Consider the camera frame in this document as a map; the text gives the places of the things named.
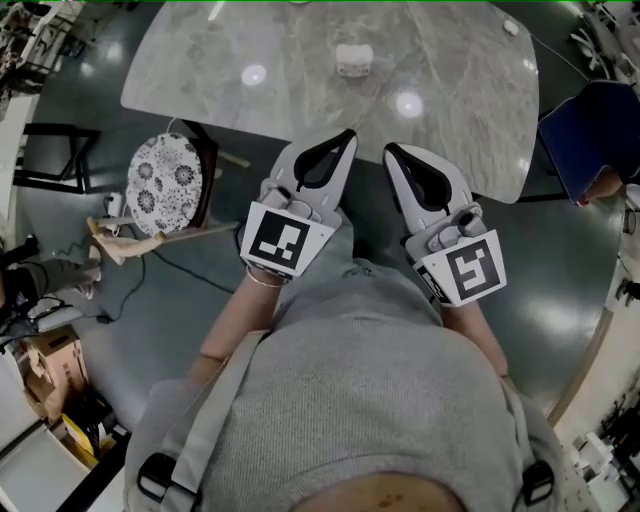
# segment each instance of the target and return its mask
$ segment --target backpack strap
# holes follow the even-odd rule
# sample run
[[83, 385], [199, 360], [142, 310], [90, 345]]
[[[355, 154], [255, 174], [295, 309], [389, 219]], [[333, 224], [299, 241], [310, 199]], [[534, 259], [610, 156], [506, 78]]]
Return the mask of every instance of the backpack strap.
[[513, 415], [516, 426], [516, 438], [520, 456], [522, 457], [522, 489], [513, 505], [514, 512], [549, 512], [551, 510], [551, 494], [555, 484], [555, 477], [551, 466], [544, 460], [536, 460], [527, 429], [527, 420], [522, 408], [522, 402], [516, 391], [502, 381], [502, 389], [509, 412]]
[[258, 343], [268, 331], [242, 340], [226, 366], [214, 376], [138, 472], [138, 488], [160, 503], [161, 512], [190, 512], [224, 423]]

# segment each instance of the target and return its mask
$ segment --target dark floor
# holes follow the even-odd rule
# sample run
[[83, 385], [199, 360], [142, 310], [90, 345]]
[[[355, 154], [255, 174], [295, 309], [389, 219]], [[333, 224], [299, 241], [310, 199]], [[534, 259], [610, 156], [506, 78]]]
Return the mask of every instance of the dark floor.
[[[89, 8], [115, 9], [104, 4]], [[85, 219], [101, 214], [106, 191], [123, 189], [136, 148], [166, 131], [169, 119], [120, 106], [131, 60], [160, 8], [142, 3], [133, 12], [118, 11], [97, 46], [86, 48], [78, 59], [63, 59], [60, 71], [45, 86], [36, 121], [73, 123], [102, 132], [89, 157], [92, 194], [20, 189], [18, 233], [36, 233], [45, 257], [83, 239]], [[577, 24], [566, 8], [529, 3], [501, 3], [500, 8], [586, 71], [580, 54], [566, 41]], [[536, 57], [541, 111], [583, 87], [584, 79], [577, 72], [537, 44]], [[188, 133], [179, 123], [174, 129]], [[217, 218], [240, 219], [285, 143], [207, 129], [221, 147], [252, 163], [249, 170], [226, 167], [211, 203]], [[68, 157], [65, 146], [50, 144], [40, 151], [43, 145], [44, 141], [30, 138], [26, 165], [54, 172]], [[545, 158], [536, 151], [524, 195], [558, 190], [547, 168]], [[371, 191], [366, 198], [360, 193], [365, 184]], [[575, 372], [604, 305], [619, 245], [620, 205], [612, 202], [578, 209], [565, 201], [504, 205], [483, 199], [481, 203], [488, 225], [498, 229], [509, 279], [505, 289], [483, 300], [483, 309], [505, 347], [514, 380], [549, 411]], [[372, 258], [403, 265], [397, 244], [403, 223], [379, 166], [364, 162], [354, 166], [344, 208], [357, 238], [371, 246]], [[181, 242], [161, 252], [231, 288], [243, 275], [230, 233]], [[83, 258], [82, 251], [72, 253], [72, 259]], [[166, 266], [154, 255], [145, 261], [145, 283], [127, 302], [120, 321], [100, 325], [82, 319], [74, 323], [94, 384], [129, 427], [140, 417], [155, 382], [184, 374], [228, 299], [226, 293]], [[105, 258], [104, 279], [96, 298], [91, 303], [74, 302], [88, 314], [104, 309], [115, 316], [141, 272], [139, 260], [119, 267]]]

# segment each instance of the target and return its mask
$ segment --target floral cushion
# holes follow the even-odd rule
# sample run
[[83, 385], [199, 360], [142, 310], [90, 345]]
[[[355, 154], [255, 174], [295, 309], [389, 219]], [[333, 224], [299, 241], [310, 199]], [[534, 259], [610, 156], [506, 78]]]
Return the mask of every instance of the floral cushion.
[[186, 228], [202, 194], [202, 166], [189, 139], [163, 133], [138, 148], [127, 184], [127, 204], [147, 235]]

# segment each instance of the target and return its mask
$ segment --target marble table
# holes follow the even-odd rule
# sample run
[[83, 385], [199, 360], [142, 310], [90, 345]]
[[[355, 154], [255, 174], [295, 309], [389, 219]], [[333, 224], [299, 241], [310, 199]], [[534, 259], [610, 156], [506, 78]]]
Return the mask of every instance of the marble table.
[[[358, 132], [358, 157], [391, 141], [457, 165], [474, 192], [513, 203], [535, 143], [529, 33], [481, 3], [167, 3], [122, 93], [127, 108], [291, 140]], [[340, 43], [369, 44], [366, 78], [336, 72]]]

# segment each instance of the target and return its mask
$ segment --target strap buckle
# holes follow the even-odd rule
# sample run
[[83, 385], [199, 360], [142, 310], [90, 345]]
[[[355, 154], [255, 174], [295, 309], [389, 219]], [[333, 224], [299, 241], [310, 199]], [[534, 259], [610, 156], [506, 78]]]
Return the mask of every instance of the strap buckle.
[[164, 453], [154, 453], [138, 471], [138, 489], [148, 498], [161, 503], [172, 485], [171, 475], [175, 467], [175, 459]]
[[555, 477], [551, 466], [540, 460], [529, 466], [522, 474], [522, 494], [527, 506], [546, 500], [553, 492]]

